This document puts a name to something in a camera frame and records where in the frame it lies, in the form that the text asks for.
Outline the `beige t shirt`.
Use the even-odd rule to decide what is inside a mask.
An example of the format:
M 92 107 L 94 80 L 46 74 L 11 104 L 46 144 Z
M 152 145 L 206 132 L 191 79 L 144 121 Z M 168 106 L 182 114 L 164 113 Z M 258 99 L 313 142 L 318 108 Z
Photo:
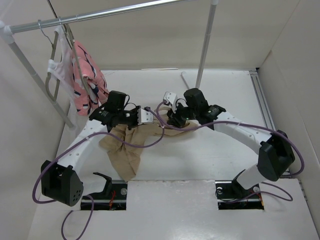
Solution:
M 106 135 L 99 141 L 99 146 L 107 153 L 118 175 L 128 182 L 138 173 L 141 154 L 146 146 L 147 138 L 177 138 L 187 134 L 188 129 L 197 126 L 198 124 L 188 120 L 179 131 L 161 124 L 157 118 L 151 124 L 143 124 L 132 129 L 129 129 L 127 125 L 119 124 L 111 130 L 111 134 L 115 137 Z

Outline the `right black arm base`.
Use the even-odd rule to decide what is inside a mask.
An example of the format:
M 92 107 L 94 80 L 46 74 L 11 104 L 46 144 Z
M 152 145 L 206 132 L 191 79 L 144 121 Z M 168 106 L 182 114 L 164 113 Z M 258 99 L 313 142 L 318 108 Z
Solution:
M 236 188 L 230 180 L 215 182 L 219 210 L 264 210 L 259 184 L 249 189 Z

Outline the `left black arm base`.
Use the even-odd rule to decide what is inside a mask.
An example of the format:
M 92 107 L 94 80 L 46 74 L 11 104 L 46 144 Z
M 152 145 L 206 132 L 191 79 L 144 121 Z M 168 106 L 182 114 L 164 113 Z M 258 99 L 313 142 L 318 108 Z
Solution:
M 94 172 L 82 179 L 83 194 L 80 210 L 125 211 L 127 208 L 128 184 L 113 180 L 110 176 Z

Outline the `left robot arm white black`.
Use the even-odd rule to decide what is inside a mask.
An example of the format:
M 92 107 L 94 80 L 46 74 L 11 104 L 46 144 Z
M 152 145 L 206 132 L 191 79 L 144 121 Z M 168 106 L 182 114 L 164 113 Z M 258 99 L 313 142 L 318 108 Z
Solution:
M 119 140 L 112 128 L 117 125 L 137 127 L 141 106 L 127 110 L 128 95 L 111 91 L 105 103 L 96 108 L 89 116 L 86 126 L 72 144 L 55 160 L 46 160 L 41 166 L 40 183 L 42 195 L 73 207 L 83 196 L 98 195 L 107 198 L 111 194 L 111 178 L 94 172 L 81 177 L 80 172 L 99 141 L 110 136 Z

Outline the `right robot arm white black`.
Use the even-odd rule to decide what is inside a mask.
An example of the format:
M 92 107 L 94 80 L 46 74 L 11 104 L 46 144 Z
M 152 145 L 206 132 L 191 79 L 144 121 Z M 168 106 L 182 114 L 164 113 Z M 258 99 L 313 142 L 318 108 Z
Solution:
M 276 182 L 295 161 L 288 137 L 283 131 L 240 122 L 225 108 L 210 105 L 198 88 L 184 92 L 186 105 L 178 102 L 175 93 L 166 92 L 164 104 L 170 106 L 167 124 L 181 129 L 188 120 L 196 120 L 216 132 L 225 134 L 253 150 L 257 163 L 240 172 L 231 182 L 231 191 L 243 197 L 249 189 L 265 180 Z

